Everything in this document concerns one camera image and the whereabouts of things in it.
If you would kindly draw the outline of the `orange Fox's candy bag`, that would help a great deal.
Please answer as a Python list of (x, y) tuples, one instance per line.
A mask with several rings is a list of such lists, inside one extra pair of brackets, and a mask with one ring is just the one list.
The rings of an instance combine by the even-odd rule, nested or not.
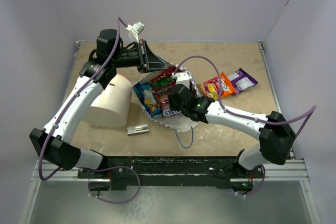
[(214, 78), (207, 80), (198, 85), (203, 95), (218, 100), (218, 98), (225, 98), (234, 93), (235, 89), (229, 81), (228, 77), (222, 72), (220, 78), (215, 76)]

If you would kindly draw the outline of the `blue checkered paper bag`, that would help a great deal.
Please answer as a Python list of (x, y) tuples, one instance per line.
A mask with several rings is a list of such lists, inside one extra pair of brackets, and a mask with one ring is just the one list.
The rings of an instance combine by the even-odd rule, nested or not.
[[(196, 82), (192, 76), (192, 74), (189, 72), (188, 69), (182, 67), (182, 66), (178, 66), (177, 64), (174, 63), (170, 63), (167, 61), (164, 61), (166, 63), (168, 63), (170, 65), (170, 67), (176, 67), (174, 73), (177, 72), (185, 72), (189, 75), (190, 78), (190, 90), (191, 92), (198, 98), (201, 96), (201, 92), (199, 90), (199, 88), (196, 85)], [(150, 72), (148, 75), (146, 75), (144, 78), (142, 78), (141, 80), (139, 80), (137, 83), (146, 83), (146, 82), (150, 82), (150, 80), (156, 76), (158, 76), (162, 71), (157, 71), (157, 72)], [(167, 91), (169, 88), (173, 87), (175, 85), (175, 82), (173, 82), (172, 84), (169, 84), (165, 87), (162, 88), (167, 88)], [(135, 96), (135, 99), (137, 100), (140, 108), (142, 109), (142, 111), (144, 112), (144, 114), (154, 123), (159, 124), (161, 126), (164, 126), (166, 128), (170, 128), (173, 129), (176, 133), (177, 132), (187, 132), (187, 131), (194, 131), (194, 127), (197, 126), (197, 122), (192, 121), (191, 119), (185, 117), (182, 112), (181, 114), (177, 114), (177, 115), (173, 115), (173, 116), (168, 116), (168, 117), (163, 117), (163, 116), (158, 116), (158, 117), (154, 117), (151, 118), (150, 115), (147, 113), (147, 111), (145, 110), (145, 107), (143, 106), (143, 104), (140, 102), (140, 100), (138, 99), (134, 88), (132, 87), (132, 94)], [(177, 110), (174, 109), (173, 106), (170, 103), (170, 108), (173, 110)]]

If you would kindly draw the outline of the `purple snack packet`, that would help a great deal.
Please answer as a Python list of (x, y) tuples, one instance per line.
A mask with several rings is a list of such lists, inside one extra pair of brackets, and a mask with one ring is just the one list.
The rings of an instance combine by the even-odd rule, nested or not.
[(258, 81), (242, 68), (239, 68), (227, 77), (235, 89), (233, 95), (238, 95), (246, 89), (254, 87), (258, 84)]

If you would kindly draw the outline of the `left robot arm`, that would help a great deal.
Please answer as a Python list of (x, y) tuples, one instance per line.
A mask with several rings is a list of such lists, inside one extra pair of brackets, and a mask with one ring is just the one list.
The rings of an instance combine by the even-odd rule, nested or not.
[(118, 68), (136, 67), (140, 73), (150, 73), (166, 70), (168, 64), (150, 50), (145, 40), (124, 48), (115, 29), (101, 31), (96, 45), (59, 111), (42, 129), (34, 128), (29, 138), (40, 161), (45, 159), (64, 170), (89, 168), (96, 178), (102, 178), (108, 172), (103, 155), (71, 144), (83, 116), (116, 76)]

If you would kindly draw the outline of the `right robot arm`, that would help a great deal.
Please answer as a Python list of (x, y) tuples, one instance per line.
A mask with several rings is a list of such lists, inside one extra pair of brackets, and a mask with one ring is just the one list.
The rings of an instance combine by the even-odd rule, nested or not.
[(237, 155), (233, 170), (238, 177), (246, 177), (252, 169), (267, 162), (285, 164), (296, 139), (289, 123), (276, 111), (265, 115), (224, 107), (213, 98), (196, 97), (182, 84), (169, 88), (168, 98), (171, 108), (180, 110), (192, 121), (223, 125), (258, 140)]

